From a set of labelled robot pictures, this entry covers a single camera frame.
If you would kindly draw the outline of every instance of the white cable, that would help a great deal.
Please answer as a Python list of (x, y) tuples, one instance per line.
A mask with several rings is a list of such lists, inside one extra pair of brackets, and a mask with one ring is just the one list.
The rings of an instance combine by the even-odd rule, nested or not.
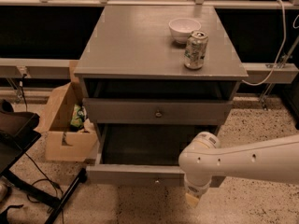
[(273, 73), (273, 71), (274, 71), (276, 65), (278, 64), (278, 57), (279, 57), (279, 55), (280, 55), (280, 53), (281, 53), (281, 51), (282, 51), (282, 49), (283, 49), (283, 47), (284, 47), (284, 43), (286, 42), (286, 36), (287, 36), (287, 30), (286, 30), (286, 16), (285, 16), (284, 5), (283, 5), (283, 2), (282, 2), (281, 0), (278, 0), (278, 2), (279, 2), (280, 5), (281, 5), (281, 9), (282, 9), (282, 22), (283, 22), (283, 41), (282, 41), (282, 43), (281, 43), (281, 46), (280, 46), (278, 55), (277, 55), (277, 57), (276, 57), (276, 59), (275, 59), (275, 61), (274, 61), (274, 64), (273, 64), (273, 67), (272, 67), (270, 73), (268, 74), (268, 76), (267, 76), (264, 80), (262, 80), (262, 81), (259, 82), (259, 83), (249, 83), (249, 82), (247, 82), (246, 80), (242, 80), (242, 82), (245, 83), (245, 84), (247, 84), (247, 85), (250, 85), (250, 86), (260, 86), (260, 85), (264, 84), (265, 81), (266, 81), (268, 78), (271, 77), (271, 75), (272, 75), (272, 73)]
[(295, 18), (295, 20), (294, 20), (293, 23), (292, 23), (292, 27), (293, 27), (294, 29), (299, 28), (299, 25), (295, 26), (295, 24), (296, 24), (298, 18), (299, 18), (299, 15), (297, 15), (297, 17)]

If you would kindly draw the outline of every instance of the drawer handle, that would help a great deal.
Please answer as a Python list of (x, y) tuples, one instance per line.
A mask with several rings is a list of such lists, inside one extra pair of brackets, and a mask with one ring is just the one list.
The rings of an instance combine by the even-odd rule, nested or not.
[(156, 118), (160, 118), (162, 116), (162, 113), (160, 112), (159, 109), (156, 111), (155, 116), (156, 116)]

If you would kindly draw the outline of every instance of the concrete floor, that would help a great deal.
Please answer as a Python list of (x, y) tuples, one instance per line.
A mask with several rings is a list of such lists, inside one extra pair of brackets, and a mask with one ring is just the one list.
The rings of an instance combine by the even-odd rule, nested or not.
[[(299, 133), (295, 122), (277, 97), (267, 100), (264, 111), (256, 97), (236, 97), (234, 109), (221, 127), (218, 137), (223, 147)], [(14, 105), (23, 111), (24, 105)], [(41, 104), (29, 104), (28, 110), (40, 113)], [(44, 158), (47, 133), (32, 146), (28, 154), (38, 166), (66, 190), (84, 163), (46, 161)], [(34, 165), (22, 157), (11, 170), (28, 183), (42, 178)], [(39, 188), (54, 194), (48, 183)], [(184, 200), (184, 188), (125, 187), (91, 183), (78, 186), (55, 224), (79, 223), (299, 223), (299, 186), (227, 177), (217, 189), (209, 189), (196, 208)], [(10, 210), (11, 224), (44, 223), (48, 207), (30, 203), (25, 194), (12, 189), (0, 203), (0, 211), (10, 204), (24, 204), (20, 210)]]

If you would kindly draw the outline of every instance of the soda can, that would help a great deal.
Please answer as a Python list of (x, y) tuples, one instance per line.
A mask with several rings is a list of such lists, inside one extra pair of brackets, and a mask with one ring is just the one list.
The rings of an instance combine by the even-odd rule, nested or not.
[(185, 66), (196, 70), (203, 67), (206, 55), (208, 37), (205, 32), (194, 30), (191, 32), (185, 49)]

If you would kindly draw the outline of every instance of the bowl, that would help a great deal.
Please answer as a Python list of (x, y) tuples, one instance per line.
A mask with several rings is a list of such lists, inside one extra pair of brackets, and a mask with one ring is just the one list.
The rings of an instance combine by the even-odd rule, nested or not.
[(179, 43), (186, 44), (190, 33), (201, 28), (201, 24), (194, 19), (178, 18), (169, 22), (171, 36)]

